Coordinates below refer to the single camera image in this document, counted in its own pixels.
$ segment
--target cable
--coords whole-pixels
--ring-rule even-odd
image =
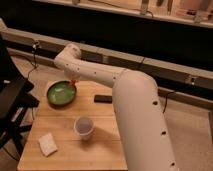
[[[37,61],[36,61],[36,50],[37,50],[37,48],[36,49],[33,49],[33,51],[32,51],[32,54],[33,54],[33,61],[34,61],[34,68],[36,69],[36,68],[38,68],[38,63],[37,63]]]
[[[27,79],[30,79],[30,74],[35,70],[36,68],[31,69],[28,73],[27,73]]]
[[[26,56],[24,55],[20,55],[20,54],[11,54],[10,56],[12,57],[21,57],[21,58],[24,58],[25,60],[27,60],[33,67],[35,67],[35,65],[32,63],[31,60],[29,60]]]
[[[88,0],[90,2],[96,2],[96,3],[101,3],[101,4],[106,4],[106,5],[110,5],[112,7],[116,7],[116,8],[123,8],[121,6],[118,6],[118,5],[114,5],[114,4],[111,4],[111,3],[108,3],[108,2],[103,2],[103,1],[99,1],[99,0]],[[128,9],[128,10],[139,10],[139,9],[129,9],[129,8],[123,8],[123,9]],[[151,14],[152,18],[154,18],[154,15],[151,11],[147,11],[147,14]]]
[[[143,57],[143,59],[141,60],[141,62],[138,64],[138,70],[141,69],[141,66],[143,65],[144,60],[146,59],[146,57]]]
[[[33,108],[31,108],[32,109],[32,119],[34,120],[35,119],[35,117],[34,117],[34,112],[33,112]]]
[[[167,103],[168,103],[168,97],[169,97],[169,95],[170,94],[173,94],[173,93],[177,93],[177,91],[171,91],[171,92],[169,92],[169,93],[167,93],[166,94],[166,101],[165,101],[165,105],[164,105],[164,109],[163,109],[163,113],[165,113],[165,111],[166,111],[166,108],[167,108]]]
[[[98,0],[88,0],[88,1],[101,3],[101,4],[106,4],[106,5],[110,5],[110,6],[116,7],[116,8],[122,8],[121,6],[114,5],[114,4],[111,4],[111,3],[108,3],[108,2],[102,2],[102,1],[98,1]]]
[[[13,160],[19,162],[19,160],[16,157],[14,157],[5,147],[2,148],[8,154],[8,156],[10,156]]]
[[[146,11],[147,14],[151,14],[152,18],[154,18],[154,14],[151,11]]]

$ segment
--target wooden table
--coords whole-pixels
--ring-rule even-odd
[[[72,104],[58,109],[53,109],[48,104],[45,95],[42,97],[18,164],[19,171],[127,170],[113,106],[93,102],[95,94],[111,95],[111,89],[94,82],[82,81],[77,83],[77,91]],[[73,131],[74,120],[79,116],[88,116],[94,121],[94,134],[88,142],[79,140]],[[49,132],[55,139],[58,151],[44,157],[38,139]]]

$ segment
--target black chair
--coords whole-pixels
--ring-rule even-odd
[[[33,84],[16,68],[0,35],[0,149],[12,139],[21,155],[21,133],[31,125],[20,126],[28,108],[37,107],[39,101],[29,94]]]

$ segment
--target white cup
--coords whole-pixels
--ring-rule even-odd
[[[74,131],[82,140],[89,140],[94,130],[94,123],[88,117],[80,117],[74,122]]]

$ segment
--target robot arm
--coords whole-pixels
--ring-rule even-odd
[[[129,171],[178,171],[154,79],[145,73],[79,60],[69,44],[55,65],[72,79],[112,87],[113,106]]]

